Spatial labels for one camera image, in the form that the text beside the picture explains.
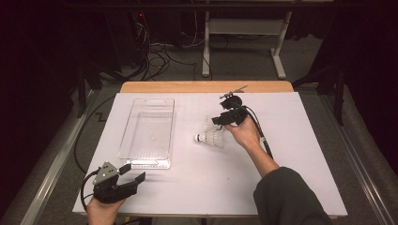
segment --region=white table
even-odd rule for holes
[[[165,83],[167,82],[159,83],[159,86],[164,88]],[[226,86],[242,83],[245,82],[227,82]],[[198,86],[200,89],[203,85],[206,83],[193,82],[187,87]],[[223,149],[195,142],[192,138],[201,131],[206,115],[218,116],[223,112],[219,99],[221,94],[224,92],[164,93],[162,90],[162,93],[117,95],[89,167],[90,172],[104,161],[110,161],[117,168],[123,165],[117,159],[117,152],[135,98],[173,98],[176,101],[171,169],[146,170],[146,180],[138,187],[138,193],[128,198],[119,213],[137,217],[256,216],[253,191],[261,177],[244,149],[235,143],[228,131],[224,133],[226,143]],[[257,114],[275,160],[281,166],[301,174],[330,216],[345,216],[344,204],[299,94],[281,92],[237,95]],[[120,176],[118,184],[129,182],[142,172],[130,171]],[[91,182],[92,180],[87,182],[85,194],[92,193]],[[73,212],[83,211],[78,197]]]

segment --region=transparent plastic bin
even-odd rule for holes
[[[134,169],[169,169],[175,101],[135,99],[119,148]]]

